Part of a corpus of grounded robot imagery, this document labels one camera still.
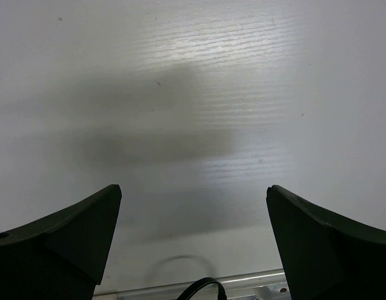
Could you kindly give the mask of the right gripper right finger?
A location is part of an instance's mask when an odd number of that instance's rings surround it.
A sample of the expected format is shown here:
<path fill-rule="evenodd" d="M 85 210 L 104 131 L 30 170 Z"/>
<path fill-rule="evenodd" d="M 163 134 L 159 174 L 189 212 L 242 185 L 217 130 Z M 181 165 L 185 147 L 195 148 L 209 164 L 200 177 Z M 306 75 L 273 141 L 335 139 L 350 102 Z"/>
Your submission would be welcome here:
<path fill-rule="evenodd" d="M 266 203 L 292 299 L 386 299 L 386 231 L 277 185 Z"/>

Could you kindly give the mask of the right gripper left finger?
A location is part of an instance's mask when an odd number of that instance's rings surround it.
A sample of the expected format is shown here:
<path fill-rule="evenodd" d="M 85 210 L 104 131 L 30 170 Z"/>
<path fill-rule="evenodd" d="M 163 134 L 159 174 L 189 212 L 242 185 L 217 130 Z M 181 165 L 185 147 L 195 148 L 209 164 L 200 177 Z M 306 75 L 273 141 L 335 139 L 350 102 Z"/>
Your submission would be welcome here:
<path fill-rule="evenodd" d="M 92 299 L 121 205 L 119 185 L 0 232 L 0 299 Z"/>

